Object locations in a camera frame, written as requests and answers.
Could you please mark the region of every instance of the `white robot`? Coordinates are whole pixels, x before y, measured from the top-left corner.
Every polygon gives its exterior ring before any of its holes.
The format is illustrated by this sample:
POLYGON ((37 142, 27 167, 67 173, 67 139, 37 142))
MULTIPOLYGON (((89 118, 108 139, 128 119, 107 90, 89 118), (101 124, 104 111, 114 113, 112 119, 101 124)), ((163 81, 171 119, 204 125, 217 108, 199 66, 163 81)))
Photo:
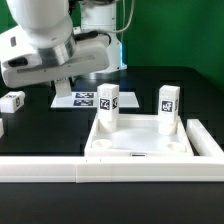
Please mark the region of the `white robot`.
POLYGON ((114 20, 116 2, 7 0, 10 12, 19 25, 0 35, 1 71, 5 84, 16 88, 94 71, 122 69, 120 42, 115 34, 108 35, 103 30, 114 30, 116 22, 112 21, 106 27, 102 22, 94 25, 94 21, 97 22, 94 15, 99 18, 102 10, 105 10, 103 15, 111 12, 109 17, 114 20), (73 5, 81 4, 82 29, 85 33, 74 34, 68 13, 71 2, 73 5))

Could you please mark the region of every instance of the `white plastic frame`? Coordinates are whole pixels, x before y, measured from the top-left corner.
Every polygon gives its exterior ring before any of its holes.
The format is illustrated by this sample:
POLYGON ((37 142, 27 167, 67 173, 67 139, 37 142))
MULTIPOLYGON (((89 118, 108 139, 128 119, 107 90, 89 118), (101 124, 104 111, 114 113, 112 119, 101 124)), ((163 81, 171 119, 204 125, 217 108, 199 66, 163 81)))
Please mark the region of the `white plastic frame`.
POLYGON ((224 181, 224 157, 0 157, 0 182, 121 181, 224 181))

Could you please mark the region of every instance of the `green wall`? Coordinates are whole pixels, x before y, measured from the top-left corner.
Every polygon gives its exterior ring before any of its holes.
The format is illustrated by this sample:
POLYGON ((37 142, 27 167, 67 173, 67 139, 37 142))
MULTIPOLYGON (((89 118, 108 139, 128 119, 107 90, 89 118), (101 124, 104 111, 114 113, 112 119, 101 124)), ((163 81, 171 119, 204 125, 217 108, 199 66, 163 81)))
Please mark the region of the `green wall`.
MULTIPOLYGON (((126 2, 129 13, 131 1, 126 2)), ((72 18, 79 25, 79 9, 72 18)), ((0 32, 12 26, 5 0, 0 0, 0 32)), ((224 90, 224 1, 136 0, 124 34, 124 56, 127 65, 193 67, 224 90)))

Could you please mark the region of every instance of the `white block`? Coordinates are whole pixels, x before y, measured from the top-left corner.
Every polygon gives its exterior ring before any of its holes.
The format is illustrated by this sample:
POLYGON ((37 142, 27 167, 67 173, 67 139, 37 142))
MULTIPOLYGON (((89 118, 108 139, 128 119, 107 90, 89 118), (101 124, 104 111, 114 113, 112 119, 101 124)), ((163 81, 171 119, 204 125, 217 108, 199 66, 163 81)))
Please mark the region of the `white block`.
POLYGON ((68 78, 56 80, 54 84, 58 98, 72 96, 71 85, 68 78))
POLYGON ((200 156, 224 156, 222 149, 198 119, 187 120, 186 133, 200 156))
POLYGON ((114 132, 119 114, 119 86, 105 83, 98 86, 97 92, 99 129, 102 132, 114 132))
POLYGON ((0 119, 0 138, 4 135, 3 120, 0 119))
POLYGON ((24 105, 25 93, 9 92, 0 99, 0 109, 2 113, 15 113, 24 105))
POLYGON ((180 87, 164 85, 159 91, 158 132, 162 135, 176 133, 180 87))

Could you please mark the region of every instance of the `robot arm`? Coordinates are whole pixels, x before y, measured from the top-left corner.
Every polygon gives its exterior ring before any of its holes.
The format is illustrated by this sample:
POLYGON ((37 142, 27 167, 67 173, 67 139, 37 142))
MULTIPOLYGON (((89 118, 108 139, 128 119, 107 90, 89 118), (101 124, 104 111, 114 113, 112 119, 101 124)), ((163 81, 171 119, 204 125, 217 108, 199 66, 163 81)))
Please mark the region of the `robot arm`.
POLYGON ((68 0, 7 0, 7 3, 19 24, 0 36, 1 70, 7 86, 52 81, 109 66, 108 36, 76 39, 68 13, 71 1, 69 4, 68 0))

